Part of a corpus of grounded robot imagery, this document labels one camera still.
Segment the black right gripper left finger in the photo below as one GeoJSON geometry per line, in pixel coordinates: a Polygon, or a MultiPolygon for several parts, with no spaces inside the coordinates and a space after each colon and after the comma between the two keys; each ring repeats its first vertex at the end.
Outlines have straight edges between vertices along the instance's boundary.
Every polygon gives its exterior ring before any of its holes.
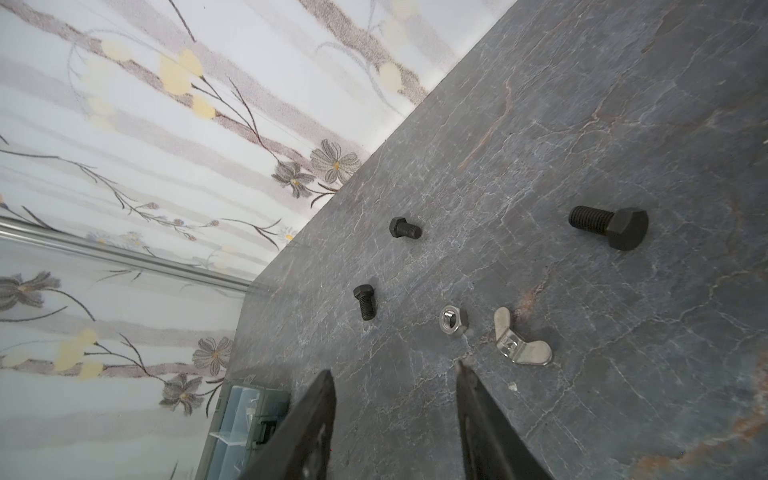
{"type": "Polygon", "coordinates": [[[334,379],[329,370],[323,370],[240,477],[325,479],[328,474],[335,414],[334,379]]]}

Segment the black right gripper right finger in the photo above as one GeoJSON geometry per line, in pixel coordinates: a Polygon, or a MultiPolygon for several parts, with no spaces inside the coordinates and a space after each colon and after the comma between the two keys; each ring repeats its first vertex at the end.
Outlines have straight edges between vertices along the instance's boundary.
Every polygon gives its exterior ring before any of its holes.
{"type": "Polygon", "coordinates": [[[460,361],[456,373],[465,477],[550,480],[472,368],[460,361]]]}

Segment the silver hex nut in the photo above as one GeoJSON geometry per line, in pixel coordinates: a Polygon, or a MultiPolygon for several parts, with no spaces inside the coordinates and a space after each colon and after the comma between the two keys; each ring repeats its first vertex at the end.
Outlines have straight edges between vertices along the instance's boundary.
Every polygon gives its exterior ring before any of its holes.
{"type": "Polygon", "coordinates": [[[463,334],[469,326],[468,315],[464,308],[446,305],[440,314],[439,327],[447,335],[463,334]]]}

